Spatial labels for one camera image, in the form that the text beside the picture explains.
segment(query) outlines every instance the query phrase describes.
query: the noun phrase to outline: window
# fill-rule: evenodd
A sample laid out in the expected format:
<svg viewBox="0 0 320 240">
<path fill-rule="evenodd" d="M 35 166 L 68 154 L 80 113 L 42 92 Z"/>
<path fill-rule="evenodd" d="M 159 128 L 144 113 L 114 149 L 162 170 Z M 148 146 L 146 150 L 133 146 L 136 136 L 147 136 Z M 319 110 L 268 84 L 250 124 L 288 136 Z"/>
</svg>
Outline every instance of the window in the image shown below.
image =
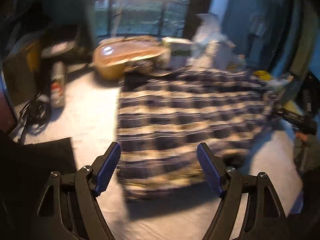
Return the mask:
<svg viewBox="0 0 320 240">
<path fill-rule="evenodd" d="M 96 35 L 109 36 L 121 11 L 117 35 L 181 37 L 188 5 L 189 0 L 95 0 Z"/>
</svg>

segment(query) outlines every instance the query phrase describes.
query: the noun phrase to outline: plastic bag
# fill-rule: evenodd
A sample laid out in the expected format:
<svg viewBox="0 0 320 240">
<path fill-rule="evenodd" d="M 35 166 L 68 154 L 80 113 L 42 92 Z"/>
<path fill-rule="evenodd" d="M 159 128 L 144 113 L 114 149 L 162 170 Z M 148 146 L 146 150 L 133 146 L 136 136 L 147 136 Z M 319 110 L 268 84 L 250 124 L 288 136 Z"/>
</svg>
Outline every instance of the plastic bag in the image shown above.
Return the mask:
<svg viewBox="0 0 320 240">
<path fill-rule="evenodd" d="M 199 58 L 204 54 L 210 42 L 226 41 L 229 43 L 228 37 L 221 33 L 218 18 L 215 14 L 205 13 L 197 14 L 202 20 L 201 26 L 197 29 L 196 35 L 193 37 L 192 57 Z"/>
<path fill-rule="evenodd" d="M 220 32 L 217 16 L 212 13 L 197 16 L 202 19 L 202 25 L 193 38 L 192 64 L 228 71 L 244 70 L 246 62 L 232 52 L 235 44 Z"/>
</svg>

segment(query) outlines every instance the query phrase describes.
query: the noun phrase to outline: screw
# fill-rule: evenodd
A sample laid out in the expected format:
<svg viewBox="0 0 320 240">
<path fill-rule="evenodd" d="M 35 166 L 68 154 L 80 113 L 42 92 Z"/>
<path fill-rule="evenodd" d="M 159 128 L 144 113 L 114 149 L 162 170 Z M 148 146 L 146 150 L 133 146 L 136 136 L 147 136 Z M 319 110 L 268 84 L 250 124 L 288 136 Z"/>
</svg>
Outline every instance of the screw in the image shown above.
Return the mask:
<svg viewBox="0 0 320 240">
<path fill-rule="evenodd" d="M 83 172 L 88 172 L 88 171 L 91 170 L 91 166 L 90 166 L 90 165 L 83 166 L 83 167 L 81 168 L 81 170 L 82 170 Z"/>
<path fill-rule="evenodd" d="M 234 172 L 236 172 L 236 168 L 232 167 L 232 166 L 228 166 L 227 167 L 227 172 L 234 173 Z"/>
<path fill-rule="evenodd" d="M 262 172 L 262 173 L 260 173 L 260 177 L 265 179 L 268 177 L 268 174 L 266 174 L 265 172 Z"/>
<path fill-rule="evenodd" d="M 52 178 L 57 177 L 58 176 L 58 172 L 57 171 L 53 171 L 53 172 L 50 173 L 50 176 Z"/>
</svg>

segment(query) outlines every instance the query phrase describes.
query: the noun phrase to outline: blue gripper pad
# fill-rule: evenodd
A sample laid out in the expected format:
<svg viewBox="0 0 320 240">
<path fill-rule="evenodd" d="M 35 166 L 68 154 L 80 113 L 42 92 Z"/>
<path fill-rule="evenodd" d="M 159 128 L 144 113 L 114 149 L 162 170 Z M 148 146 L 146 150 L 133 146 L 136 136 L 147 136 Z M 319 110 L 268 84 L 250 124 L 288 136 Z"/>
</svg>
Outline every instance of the blue gripper pad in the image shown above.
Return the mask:
<svg viewBox="0 0 320 240">
<path fill-rule="evenodd" d="M 121 147 L 118 143 L 115 143 L 115 146 L 109 153 L 108 158 L 97 174 L 96 188 L 94 189 L 97 196 L 100 196 L 102 192 L 107 190 L 112 174 L 117 167 L 120 156 Z"/>
<path fill-rule="evenodd" d="M 208 149 L 206 150 L 202 144 L 199 144 L 197 147 L 197 158 L 211 191 L 218 194 L 219 197 L 222 198 L 225 190 L 222 188 L 221 175 L 209 157 L 207 153 Z"/>
</svg>

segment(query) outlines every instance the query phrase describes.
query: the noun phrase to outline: yellow object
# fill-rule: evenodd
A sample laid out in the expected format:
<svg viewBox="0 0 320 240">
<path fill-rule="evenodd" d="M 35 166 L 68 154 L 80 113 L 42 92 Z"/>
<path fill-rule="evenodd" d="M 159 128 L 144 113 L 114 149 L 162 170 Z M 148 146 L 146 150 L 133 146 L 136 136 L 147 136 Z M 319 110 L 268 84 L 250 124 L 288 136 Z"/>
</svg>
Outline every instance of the yellow object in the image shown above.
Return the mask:
<svg viewBox="0 0 320 240">
<path fill-rule="evenodd" d="M 25 50 L 27 51 L 27 63 L 31 72 L 38 71 L 40 68 L 41 43 L 36 40 L 29 44 Z"/>
<path fill-rule="evenodd" d="M 288 102 L 286 102 L 283 106 L 284 109 L 289 110 L 291 112 L 294 112 L 296 114 L 300 114 L 303 115 L 303 112 L 299 109 L 299 107 L 297 106 L 297 104 L 290 100 Z"/>
<path fill-rule="evenodd" d="M 270 81 L 273 79 L 271 74 L 267 71 L 264 71 L 264 70 L 257 70 L 253 74 L 255 76 L 257 76 L 259 79 L 264 80 L 264 81 Z"/>
</svg>

